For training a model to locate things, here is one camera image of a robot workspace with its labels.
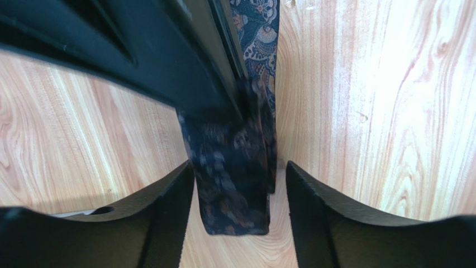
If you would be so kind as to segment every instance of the black plastic object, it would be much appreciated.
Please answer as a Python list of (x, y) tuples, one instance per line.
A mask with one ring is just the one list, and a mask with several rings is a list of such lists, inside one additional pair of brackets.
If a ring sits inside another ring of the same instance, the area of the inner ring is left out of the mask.
[(241, 122), (247, 79), (227, 0), (0, 0), (0, 48)]
[(90, 215), (0, 208), (0, 267), (178, 267), (193, 179), (185, 163)]
[(402, 218), (359, 203), (296, 164), (286, 170), (299, 267), (476, 267), (476, 217)]

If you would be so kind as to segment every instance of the dark fabric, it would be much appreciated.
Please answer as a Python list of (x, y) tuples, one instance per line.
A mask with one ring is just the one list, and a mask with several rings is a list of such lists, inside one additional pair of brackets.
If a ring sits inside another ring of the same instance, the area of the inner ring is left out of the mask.
[(197, 180), (200, 213), (214, 235), (265, 235), (277, 165), (274, 80), (278, 0), (230, 0), (250, 77), (240, 82), (248, 115), (241, 126), (198, 122), (178, 112)]

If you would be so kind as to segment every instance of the fabric strap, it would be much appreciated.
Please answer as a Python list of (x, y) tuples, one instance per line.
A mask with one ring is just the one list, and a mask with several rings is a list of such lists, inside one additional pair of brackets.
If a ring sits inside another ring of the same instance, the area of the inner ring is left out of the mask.
[(279, 0), (230, 0), (250, 81), (240, 81), (247, 116), (240, 125), (196, 121), (178, 112), (197, 181), (205, 230), (265, 235), (277, 167), (274, 82)]

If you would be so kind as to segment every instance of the patterned fabric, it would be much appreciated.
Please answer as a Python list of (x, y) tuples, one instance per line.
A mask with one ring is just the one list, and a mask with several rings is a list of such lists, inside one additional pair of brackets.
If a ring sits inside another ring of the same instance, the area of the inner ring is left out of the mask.
[(265, 235), (274, 193), (277, 144), (274, 79), (279, 0), (230, 0), (250, 77), (239, 82), (249, 116), (243, 125), (211, 124), (178, 112), (209, 234)]

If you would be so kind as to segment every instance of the wood grain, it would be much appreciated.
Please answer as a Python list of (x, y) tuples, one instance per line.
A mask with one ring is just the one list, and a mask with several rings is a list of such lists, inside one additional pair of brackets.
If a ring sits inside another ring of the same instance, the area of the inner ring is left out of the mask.
[[(476, 213), (476, 1), (281, 0), (279, 156), (421, 220)], [(186, 159), (172, 109), (0, 55), (0, 205), (97, 208)], [(284, 171), (270, 234), (210, 237), (190, 213), (181, 267), (296, 267)]]
[(476, 1), (288, 1), (279, 152), (373, 207), (476, 213)]
[(74, 71), (0, 55), (0, 205), (101, 207), (186, 160), (175, 112)]

